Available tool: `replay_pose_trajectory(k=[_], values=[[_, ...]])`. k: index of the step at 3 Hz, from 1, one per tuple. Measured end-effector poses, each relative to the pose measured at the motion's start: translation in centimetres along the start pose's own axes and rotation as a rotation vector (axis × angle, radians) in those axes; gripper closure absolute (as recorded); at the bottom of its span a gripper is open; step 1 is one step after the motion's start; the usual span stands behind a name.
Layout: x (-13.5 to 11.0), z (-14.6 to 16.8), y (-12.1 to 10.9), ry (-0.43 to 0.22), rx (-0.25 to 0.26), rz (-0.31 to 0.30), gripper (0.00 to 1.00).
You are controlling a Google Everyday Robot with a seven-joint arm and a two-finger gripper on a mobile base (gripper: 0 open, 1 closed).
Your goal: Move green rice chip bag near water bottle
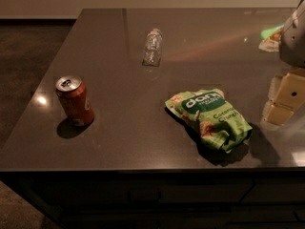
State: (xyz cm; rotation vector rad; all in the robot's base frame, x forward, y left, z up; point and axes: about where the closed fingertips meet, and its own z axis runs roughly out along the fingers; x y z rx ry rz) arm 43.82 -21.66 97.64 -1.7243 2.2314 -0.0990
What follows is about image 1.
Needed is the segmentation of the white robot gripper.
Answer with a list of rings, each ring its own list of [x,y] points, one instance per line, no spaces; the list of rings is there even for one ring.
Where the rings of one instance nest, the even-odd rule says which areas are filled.
[[[264,120],[275,126],[285,124],[305,103],[305,0],[300,0],[284,23],[279,51],[282,61],[300,68],[271,81]]]

